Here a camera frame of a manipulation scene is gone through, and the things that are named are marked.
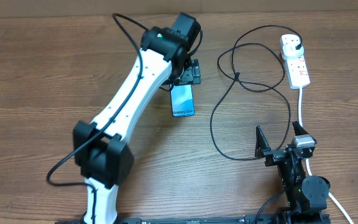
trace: white power strip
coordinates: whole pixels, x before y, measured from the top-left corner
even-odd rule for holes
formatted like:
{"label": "white power strip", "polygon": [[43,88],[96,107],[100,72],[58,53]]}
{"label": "white power strip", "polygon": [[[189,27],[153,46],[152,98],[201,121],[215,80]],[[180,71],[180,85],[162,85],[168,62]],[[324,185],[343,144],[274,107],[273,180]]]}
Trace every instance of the white power strip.
{"label": "white power strip", "polygon": [[[298,55],[297,58],[291,57],[291,55],[296,55],[299,53],[299,50],[296,50],[292,46],[293,43],[299,43],[299,37],[293,34],[285,34],[281,36],[280,43],[282,47],[282,57],[285,59],[285,68],[288,74],[288,82],[290,84],[291,89],[299,89],[299,101],[298,101],[298,120],[299,124],[303,126],[302,123],[302,88],[310,84],[309,73],[306,67],[305,58],[303,56],[303,46],[302,46],[302,55]],[[309,159],[306,159],[306,170],[309,175],[312,175],[310,169]],[[347,221],[350,224],[354,224],[350,216],[347,214],[342,205],[336,200],[334,195],[330,192],[328,194],[329,198],[331,198],[336,206],[341,210],[341,212],[346,217]]]}
{"label": "white power strip", "polygon": [[[285,49],[287,45],[294,45],[293,43],[299,43],[299,37],[293,34],[285,34],[281,36],[280,43],[282,48],[282,56],[285,58]],[[310,78],[308,69],[306,67],[305,57],[300,55],[299,57],[295,57],[295,59],[286,59],[285,60],[285,68],[288,74],[288,82],[290,84],[291,89],[299,89],[306,87],[310,84]]]}

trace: power plug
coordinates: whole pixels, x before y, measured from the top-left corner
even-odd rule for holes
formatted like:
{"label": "power plug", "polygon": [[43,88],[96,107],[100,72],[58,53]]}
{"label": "power plug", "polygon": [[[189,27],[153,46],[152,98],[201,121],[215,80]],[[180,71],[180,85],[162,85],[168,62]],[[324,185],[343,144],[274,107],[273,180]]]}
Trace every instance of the power plug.
{"label": "power plug", "polygon": [[301,57],[305,52],[303,46],[299,50],[296,49],[296,46],[300,44],[300,39],[297,35],[294,34],[285,34],[281,36],[281,55],[284,60],[297,59]]}
{"label": "power plug", "polygon": [[286,45],[288,45],[289,42],[295,42],[299,44],[299,37],[293,34],[285,34],[282,35],[280,39],[280,43],[282,46],[282,57],[284,58],[285,69],[287,70],[288,82],[290,84],[290,88],[299,89],[299,88],[306,87],[307,85],[310,84],[310,78],[309,78],[309,73],[306,67],[306,61],[305,61],[305,57],[303,56],[303,53],[299,57],[295,57],[293,59],[285,59],[285,55],[283,52],[285,51]]}

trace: white cable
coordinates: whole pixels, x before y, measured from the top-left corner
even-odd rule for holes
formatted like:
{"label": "white cable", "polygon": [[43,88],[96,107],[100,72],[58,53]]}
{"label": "white cable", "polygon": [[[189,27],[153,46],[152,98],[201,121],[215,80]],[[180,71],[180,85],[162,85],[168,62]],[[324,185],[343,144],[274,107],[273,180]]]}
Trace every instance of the white cable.
{"label": "white cable", "polygon": [[[298,120],[299,120],[299,124],[303,127],[302,124],[302,87],[299,88],[299,99],[298,99]],[[306,170],[308,171],[309,175],[312,175],[311,173],[311,169],[310,169],[310,163],[309,163],[309,159],[306,159]],[[336,204],[336,206],[338,206],[338,208],[341,210],[341,212],[345,215],[347,221],[350,224],[354,224],[352,219],[350,218],[350,216],[347,214],[347,212],[345,211],[345,209],[342,207],[342,205],[336,200],[336,198],[334,197],[333,194],[328,193],[328,196],[331,198],[331,200]]]}

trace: wood grain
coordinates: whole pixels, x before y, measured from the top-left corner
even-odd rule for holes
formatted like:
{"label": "wood grain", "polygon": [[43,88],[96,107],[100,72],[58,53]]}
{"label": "wood grain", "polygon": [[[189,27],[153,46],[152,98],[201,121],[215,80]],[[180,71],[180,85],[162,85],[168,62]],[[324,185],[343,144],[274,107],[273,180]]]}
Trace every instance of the wood grain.
{"label": "wood grain", "polygon": [[[142,114],[131,141],[135,165],[120,187],[122,217],[230,217],[256,213],[281,189],[275,167],[262,161],[234,162],[216,152],[209,134],[212,109],[230,85],[216,59],[241,34],[265,24],[282,24],[304,39],[312,84],[305,88],[303,120],[318,147],[313,172],[332,183],[331,192],[358,223],[358,11],[196,14],[203,43],[196,54],[203,83],[194,86],[196,115],[172,118],[170,99],[159,91]],[[175,16],[134,16],[151,26],[170,26]],[[123,22],[139,40],[142,31]],[[279,52],[285,30],[250,34]],[[72,150],[71,130],[91,121],[114,96],[135,52],[110,17],[0,19],[0,223],[53,223],[80,217],[83,187],[56,189],[45,175]],[[229,73],[229,56],[221,64]],[[280,65],[260,47],[236,51],[241,79],[268,85]],[[290,101],[296,120],[298,92],[287,79],[277,88]],[[251,93],[234,85],[214,115],[218,146],[228,155],[253,155],[255,127],[272,147],[282,140],[288,111],[274,92]],[[293,136],[291,131],[286,142]],[[81,181],[73,161],[56,181]],[[284,206],[285,199],[265,212]],[[345,223],[328,200],[333,223]]]}
{"label": "wood grain", "polygon": [[358,0],[0,0],[0,18],[358,10]]}

